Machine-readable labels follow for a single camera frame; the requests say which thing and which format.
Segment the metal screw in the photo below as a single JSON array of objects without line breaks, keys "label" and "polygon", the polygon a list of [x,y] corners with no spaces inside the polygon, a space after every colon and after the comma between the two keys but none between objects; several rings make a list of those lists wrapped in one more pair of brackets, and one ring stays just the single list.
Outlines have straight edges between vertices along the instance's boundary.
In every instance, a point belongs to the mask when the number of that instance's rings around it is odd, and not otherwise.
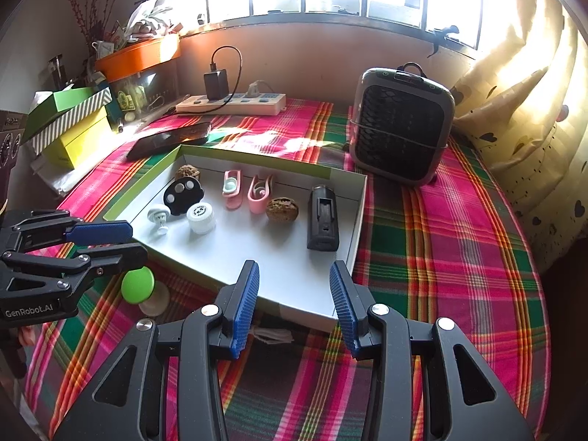
[{"label": "metal screw", "polygon": [[390,309],[383,303],[375,303],[372,305],[372,312],[376,315],[387,315],[390,312]]},{"label": "metal screw", "polygon": [[443,330],[453,330],[455,328],[455,322],[451,318],[443,317],[437,320],[437,324]]},{"label": "metal screw", "polygon": [[205,317],[211,317],[219,313],[219,308],[216,305],[205,305],[200,311]]},{"label": "metal screw", "polygon": [[153,320],[143,318],[137,322],[137,330],[139,331],[147,331],[151,330],[151,328],[153,328]]}]

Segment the green lid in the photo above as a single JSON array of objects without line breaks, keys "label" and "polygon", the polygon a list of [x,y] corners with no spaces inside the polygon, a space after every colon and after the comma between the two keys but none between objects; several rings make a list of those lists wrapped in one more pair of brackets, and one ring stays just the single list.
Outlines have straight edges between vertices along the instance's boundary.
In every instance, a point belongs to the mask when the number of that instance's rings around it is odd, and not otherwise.
[{"label": "green lid", "polygon": [[130,270],[122,279],[122,297],[131,305],[145,302],[153,293],[155,278],[148,267]]},{"label": "green lid", "polygon": [[92,88],[81,87],[51,94],[29,114],[22,141],[28,141],[61,114],[86,101],[93,93]]}]

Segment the curtain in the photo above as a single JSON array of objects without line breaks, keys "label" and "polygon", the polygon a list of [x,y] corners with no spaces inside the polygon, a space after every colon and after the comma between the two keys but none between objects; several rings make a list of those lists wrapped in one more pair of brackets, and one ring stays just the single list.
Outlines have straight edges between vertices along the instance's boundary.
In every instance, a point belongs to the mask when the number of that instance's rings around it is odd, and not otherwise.
[{"label": "curtain", "polygon": [[544,272],[588,205],[588,49],[558,0],[512,0],[505,37],[451,89],[454,128],[492,172]]}]

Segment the orange box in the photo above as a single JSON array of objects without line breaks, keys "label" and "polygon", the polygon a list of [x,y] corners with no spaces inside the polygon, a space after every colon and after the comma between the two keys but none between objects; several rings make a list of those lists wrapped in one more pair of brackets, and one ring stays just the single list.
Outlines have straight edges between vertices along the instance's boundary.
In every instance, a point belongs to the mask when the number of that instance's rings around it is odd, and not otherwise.
[{"label": "orange box", "polygon": [[136,43],[96,60],[96,71],[104,73],[109,83],[134,75],[156,64],[180,56],[180,36],[166,35],[163,38]]}]

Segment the power strip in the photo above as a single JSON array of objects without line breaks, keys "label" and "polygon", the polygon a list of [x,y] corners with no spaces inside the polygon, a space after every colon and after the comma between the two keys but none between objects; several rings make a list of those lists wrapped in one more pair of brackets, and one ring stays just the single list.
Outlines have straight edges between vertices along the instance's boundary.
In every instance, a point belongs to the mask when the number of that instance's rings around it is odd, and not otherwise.
[{"label": "power strip", "polygon": [[[204,113],[223,104],[229,97],[209,100],[206,96],[190,96],[176,105],[178,113]],[[286,108],[286,94],[265,93],[258,97],[245,97],[244,93],[233,96],[226,105],[208,114],[245,114],[248,116],[275,116]]]}]

